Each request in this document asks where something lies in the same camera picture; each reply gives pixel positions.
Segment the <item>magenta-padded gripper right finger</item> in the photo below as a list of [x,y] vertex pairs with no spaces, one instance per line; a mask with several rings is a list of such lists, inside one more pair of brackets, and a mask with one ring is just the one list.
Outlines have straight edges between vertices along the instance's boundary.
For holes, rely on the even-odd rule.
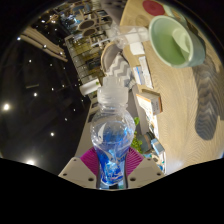
[[152,158],[145,158],[130,148],[125,160],[125,177],[127,188],[134,189],[161,179],[164,173]]

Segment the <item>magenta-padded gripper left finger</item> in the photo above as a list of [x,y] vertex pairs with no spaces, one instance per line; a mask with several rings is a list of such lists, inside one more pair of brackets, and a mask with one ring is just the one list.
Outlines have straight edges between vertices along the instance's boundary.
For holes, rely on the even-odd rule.
[[81,157],[72,157],[60,172],[64,178],[78,186],[97,189],[99,186],[99,161],[94,148],[90,148]]

